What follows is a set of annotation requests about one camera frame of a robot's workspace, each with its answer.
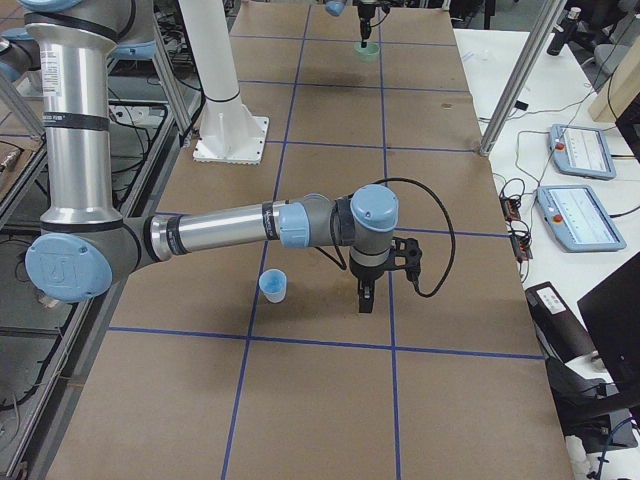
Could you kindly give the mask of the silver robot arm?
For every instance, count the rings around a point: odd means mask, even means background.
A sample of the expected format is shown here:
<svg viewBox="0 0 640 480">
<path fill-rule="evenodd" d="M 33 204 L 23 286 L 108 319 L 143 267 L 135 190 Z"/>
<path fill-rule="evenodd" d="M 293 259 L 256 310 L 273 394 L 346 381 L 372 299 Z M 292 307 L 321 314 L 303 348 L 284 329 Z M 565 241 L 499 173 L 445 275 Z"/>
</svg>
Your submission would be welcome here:
<svg viewBox="0 0 640 480">
<path fill-rule="evenodd" d="M 26 254 L 37 288 L 81 302 L 154 262 L 263 240 L 287 248 L 347 247 L 359 309 L 372 310 L 374 285 L 396 265 L 393 191 L 367 185 L 336 200 L 295 200 L 201 215 L 125 219 L 112 199 L 107 60 L 118 48 L 152 57 L 149 1 L 28 1 L 27 32 L 39 46 L 51 204 Z"/>
<path fill-rule="evenodd" d="M 325 11 L 331 16 L 338 17 L 346 8 L 347 2 L 344 0 L 330 0 L 324 3 Z M 376 1 L 358 0 L 353 1 L 353 5 L 357 9 L 359 19 L 359 28 L 361 36 L 361 44 L 366 46 L 372 31 L 371 20 L 374 18 L 377 9 Z"/>
</svg>

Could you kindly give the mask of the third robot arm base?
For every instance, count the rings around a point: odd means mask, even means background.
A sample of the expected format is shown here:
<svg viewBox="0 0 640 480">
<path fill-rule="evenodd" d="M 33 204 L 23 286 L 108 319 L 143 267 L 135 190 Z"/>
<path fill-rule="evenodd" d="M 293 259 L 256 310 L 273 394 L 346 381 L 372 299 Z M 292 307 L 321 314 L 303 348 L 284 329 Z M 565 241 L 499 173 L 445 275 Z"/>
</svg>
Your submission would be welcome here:
<svg viewBox="0 0 640 480">
<path fill-rule="evenodd" d="M 25 27 L 11 28 L 1 33 L 1 73 L 15 82 L 27 72 L 41 70 L 38 42 Z"/>
</svg>

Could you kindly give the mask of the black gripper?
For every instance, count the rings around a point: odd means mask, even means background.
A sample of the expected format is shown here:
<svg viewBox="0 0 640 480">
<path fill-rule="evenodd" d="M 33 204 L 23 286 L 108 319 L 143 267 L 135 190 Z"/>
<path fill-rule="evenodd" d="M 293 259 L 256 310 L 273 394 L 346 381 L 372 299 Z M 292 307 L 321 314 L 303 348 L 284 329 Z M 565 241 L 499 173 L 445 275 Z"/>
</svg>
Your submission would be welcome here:
<svg viewBox="0 0 640 480">
<path fill-rule="evenodd" d="M 358 17 L 360 19 L 361 42 L 369 41 L 371 36 L 371 20 L 376 14 L 374 4 L 361 3 L 358 5 Z"/>
<path fill-rule="evenodd" d="M 350 258 L 349 269 L 358 280 L 359 312 L 371 313 L 375 301 L 374 282 L 385 273 L 384 265 L 366 266 L 357 262 L 354 258 Z"/>
</svg>

